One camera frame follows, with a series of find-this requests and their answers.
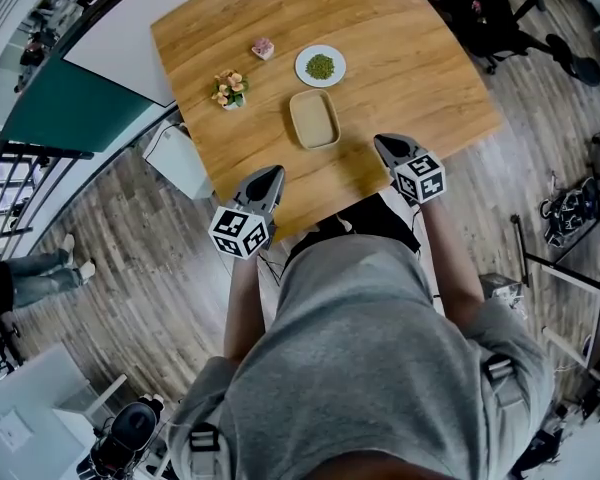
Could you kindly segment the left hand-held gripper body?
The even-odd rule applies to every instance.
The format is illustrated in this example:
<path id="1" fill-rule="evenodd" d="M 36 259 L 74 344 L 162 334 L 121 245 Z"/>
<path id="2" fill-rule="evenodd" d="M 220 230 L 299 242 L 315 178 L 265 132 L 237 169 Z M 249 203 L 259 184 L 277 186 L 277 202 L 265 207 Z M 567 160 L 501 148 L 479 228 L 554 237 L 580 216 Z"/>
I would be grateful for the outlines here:
<path id="1" fill-rule="evenodd" d="M 218 206 L 208 234 L 216 249 L 234 258 L 251 258 L 268 249 L 276 231 L 274 212 L 278 204 Z"/>

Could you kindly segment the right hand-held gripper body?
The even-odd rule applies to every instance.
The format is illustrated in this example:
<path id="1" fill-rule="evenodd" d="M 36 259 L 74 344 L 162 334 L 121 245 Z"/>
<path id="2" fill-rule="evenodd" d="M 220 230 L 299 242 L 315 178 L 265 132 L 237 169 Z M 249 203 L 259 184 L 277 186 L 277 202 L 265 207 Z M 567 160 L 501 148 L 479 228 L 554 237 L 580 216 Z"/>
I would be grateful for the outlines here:
<path id="1" fill-rule="evenodd" d="M 446 173 L 440 159 L 432 152 L 393 167 L 391 174 L 397 190 L 416 203 L 426 203 L 446 191 Z"/>

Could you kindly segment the person's right forearm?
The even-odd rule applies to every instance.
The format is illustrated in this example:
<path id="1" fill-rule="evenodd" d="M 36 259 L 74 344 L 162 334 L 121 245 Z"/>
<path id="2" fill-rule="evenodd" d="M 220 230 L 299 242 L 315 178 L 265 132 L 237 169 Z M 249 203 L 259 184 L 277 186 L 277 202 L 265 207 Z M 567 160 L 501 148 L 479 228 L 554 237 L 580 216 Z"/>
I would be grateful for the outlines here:
<path id="1" fill-rule="evenodd" d="M 464 329 L 473 322 L 485 301 L 479 275 L 440 200 L 424 203 L 421 212 L 445 315 Z"/>

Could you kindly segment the white floor appliance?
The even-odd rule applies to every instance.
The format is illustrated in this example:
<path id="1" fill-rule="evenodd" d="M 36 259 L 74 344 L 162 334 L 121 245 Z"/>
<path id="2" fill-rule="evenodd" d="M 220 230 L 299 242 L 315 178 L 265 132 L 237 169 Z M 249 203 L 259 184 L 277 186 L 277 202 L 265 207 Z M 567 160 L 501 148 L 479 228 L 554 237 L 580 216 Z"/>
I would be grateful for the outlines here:
<path id="1" fill-rule="evenodd" d="M 143 153 L 144 160 L 191 200 L 207 199 L 213 187 L 191 138 L 180 124 L 163 121 Z"/>

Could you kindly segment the orange flower plant white pot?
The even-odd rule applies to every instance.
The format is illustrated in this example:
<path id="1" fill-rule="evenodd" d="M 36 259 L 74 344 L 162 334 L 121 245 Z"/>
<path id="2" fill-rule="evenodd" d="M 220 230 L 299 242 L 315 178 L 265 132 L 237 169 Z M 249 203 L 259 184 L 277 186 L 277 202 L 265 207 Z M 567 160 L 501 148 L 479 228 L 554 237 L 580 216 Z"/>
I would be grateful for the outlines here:
<path id="1" fill-rule="evenodd" d="M 249 81 L 235 70 L 224 70 L 214 77 L 211 98 L 225 110 L 241 108 L 246 104 Z"/>

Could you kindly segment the white round plate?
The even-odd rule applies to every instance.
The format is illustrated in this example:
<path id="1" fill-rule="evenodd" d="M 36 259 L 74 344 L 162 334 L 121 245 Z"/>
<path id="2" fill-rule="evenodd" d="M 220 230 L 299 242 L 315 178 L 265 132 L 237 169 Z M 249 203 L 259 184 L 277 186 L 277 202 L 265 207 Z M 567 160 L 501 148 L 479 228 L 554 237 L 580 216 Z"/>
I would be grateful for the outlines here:
<path id="1" fill-rule="evenodd" d="M 316 80 L 305 72 L 307 61 L 314 55 L 322 53 L 331 57 L 335 63 L 335 72 L 327 80 Z M 346 60 L 334 47 L 328 45 L 312 45 L 302 50 L 295 60 L 295 72 L 298 78 L 306 85 L 314 88 L 328 88 L 339 83 L 346 73 Z"/>

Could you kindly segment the black stand pole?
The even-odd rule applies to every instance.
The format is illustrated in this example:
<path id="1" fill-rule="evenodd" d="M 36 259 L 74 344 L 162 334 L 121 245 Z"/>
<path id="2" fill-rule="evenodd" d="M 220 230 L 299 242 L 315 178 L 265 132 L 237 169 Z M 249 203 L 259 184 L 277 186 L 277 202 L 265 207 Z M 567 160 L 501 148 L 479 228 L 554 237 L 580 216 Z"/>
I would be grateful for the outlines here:
<path id="1" fill-rule="evenodd" d="M 522 230 L 520 216 L 518 214 L 513 214 L 510 217 L 510 222 L 513 224 L 514 232 L 515 232 L 517 252 L 518 252 L 519 261 L 520 261 L 521 283 L 524 286 L 529 287 L 529 272 L 528 272 L 528 262 L 527 262 L 527 257 L 526 257 L 526 246 L 525 246 L 525 242 L 524 242 L 524 236 L 523 236 L 523 230 Z"/>

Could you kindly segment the box of small items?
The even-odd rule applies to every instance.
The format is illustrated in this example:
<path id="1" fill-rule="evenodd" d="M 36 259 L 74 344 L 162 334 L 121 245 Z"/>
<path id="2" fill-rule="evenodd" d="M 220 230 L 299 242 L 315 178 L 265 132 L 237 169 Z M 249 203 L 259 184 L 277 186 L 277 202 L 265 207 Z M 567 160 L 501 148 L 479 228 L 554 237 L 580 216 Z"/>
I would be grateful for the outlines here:
<path id="1" fill-rule="evenodd" d="M 498 273 L 480 275 L 479 280 L 486 299 L 500 299 L 520 318 L 527 319 L 524 290 L 521 282 Z"/>

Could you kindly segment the black office chair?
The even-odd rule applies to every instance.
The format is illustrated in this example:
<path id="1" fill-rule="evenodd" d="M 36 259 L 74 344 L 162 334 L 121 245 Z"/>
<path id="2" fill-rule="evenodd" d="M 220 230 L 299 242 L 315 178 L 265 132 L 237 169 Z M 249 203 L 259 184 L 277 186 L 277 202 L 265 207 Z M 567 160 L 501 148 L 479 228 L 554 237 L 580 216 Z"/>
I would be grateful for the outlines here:
<path id="1" fill-rule="evenodd" d="M 469 53 L 487 61 L 489 74 L 507 58 L 526 56 L 535 49 L 549 55 L 572 78 L 590 87 L 600 85 L 595 59 L 576 55 L 556 34 L 539 40 L 520 28 L 519 21 L 530 10 L 546 10 L 544 0 L 525 0 L 517 10 L 509 0 L 434 0 L 432 4 L 449 18 L 447 25 Z"/>

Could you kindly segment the black backpack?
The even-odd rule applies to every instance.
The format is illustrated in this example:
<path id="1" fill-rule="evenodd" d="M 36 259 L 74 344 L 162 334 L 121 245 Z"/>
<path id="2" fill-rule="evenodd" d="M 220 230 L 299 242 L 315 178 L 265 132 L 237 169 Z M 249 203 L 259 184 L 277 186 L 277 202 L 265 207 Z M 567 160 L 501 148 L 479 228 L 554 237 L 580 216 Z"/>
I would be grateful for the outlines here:
<path id="1" fill-rule="evenodd" d="M 575 188 L 561 192 L 555 199 L 545 199 L 540 203 L 539 213 L 548 221 L 545 241 L 550 246 L 562 248 L 581 227 L 600 216 L 597 182 L 588 177 Z"/>

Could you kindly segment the person's grey shirt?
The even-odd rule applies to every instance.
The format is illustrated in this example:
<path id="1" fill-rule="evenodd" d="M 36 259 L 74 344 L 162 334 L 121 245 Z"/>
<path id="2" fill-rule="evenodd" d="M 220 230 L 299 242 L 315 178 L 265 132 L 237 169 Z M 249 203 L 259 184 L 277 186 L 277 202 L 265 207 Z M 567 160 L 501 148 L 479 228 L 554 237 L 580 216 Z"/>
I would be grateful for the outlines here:
<path id="1" fill-rule="evenodd" d="M 538 430 L 552 366 L 503 302 L 466 329 L 402 243 L 348 235 L 289 264 L 245 359 L 211 358 L 168 438 L 179 480 L 302 480 L 354 452 L 456 480 L 504 480 Z"/>

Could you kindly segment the white partition panel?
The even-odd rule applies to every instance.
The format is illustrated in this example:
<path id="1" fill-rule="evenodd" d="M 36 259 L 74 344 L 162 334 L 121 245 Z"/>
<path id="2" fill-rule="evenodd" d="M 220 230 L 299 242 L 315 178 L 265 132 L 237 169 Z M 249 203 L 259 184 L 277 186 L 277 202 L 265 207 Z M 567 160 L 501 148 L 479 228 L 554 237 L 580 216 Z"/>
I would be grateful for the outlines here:
<path id="1" fill-rule="evenodd" d="M 151 25 L 182 0 L 101 0 L 63 59 L 162 107 L 174 97 Z"/>

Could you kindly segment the black metal railing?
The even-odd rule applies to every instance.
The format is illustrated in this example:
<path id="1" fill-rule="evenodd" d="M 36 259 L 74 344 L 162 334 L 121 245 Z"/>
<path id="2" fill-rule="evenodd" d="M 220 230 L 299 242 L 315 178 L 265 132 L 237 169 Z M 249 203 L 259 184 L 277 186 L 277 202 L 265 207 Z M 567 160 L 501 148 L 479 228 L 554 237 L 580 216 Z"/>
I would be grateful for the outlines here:
<path id="1" fill-rule="evenodd" d="M 0 139 L 0 260 L 15 256 L 23 237 L 63 178 L 92 153 Z"/>

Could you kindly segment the black round-headed robot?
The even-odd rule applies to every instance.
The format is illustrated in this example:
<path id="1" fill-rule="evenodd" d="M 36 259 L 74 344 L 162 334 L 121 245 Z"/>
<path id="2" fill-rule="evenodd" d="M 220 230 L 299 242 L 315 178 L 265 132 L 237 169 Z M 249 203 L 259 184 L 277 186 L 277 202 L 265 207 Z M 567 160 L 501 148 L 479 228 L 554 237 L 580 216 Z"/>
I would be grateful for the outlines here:
<path id="1" fill-rule="evenodd" d="M 156 433 L 164 399 L 145 394 L 124 407 L 76 466 L 79 480 L 133 480 L 133 473 Z"/>

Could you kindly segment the white desk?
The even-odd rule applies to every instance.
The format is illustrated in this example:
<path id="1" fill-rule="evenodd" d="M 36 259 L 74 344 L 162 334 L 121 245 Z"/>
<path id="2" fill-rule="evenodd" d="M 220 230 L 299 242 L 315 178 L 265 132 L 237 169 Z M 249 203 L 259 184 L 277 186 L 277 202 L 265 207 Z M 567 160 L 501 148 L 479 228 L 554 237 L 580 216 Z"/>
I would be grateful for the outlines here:
<path id="1" fill-rule="evenodd" d="M 0 380 L 0 480 L 79 480 L 76 467 L 126 380 L 93 387 L 62 343 Z"/>

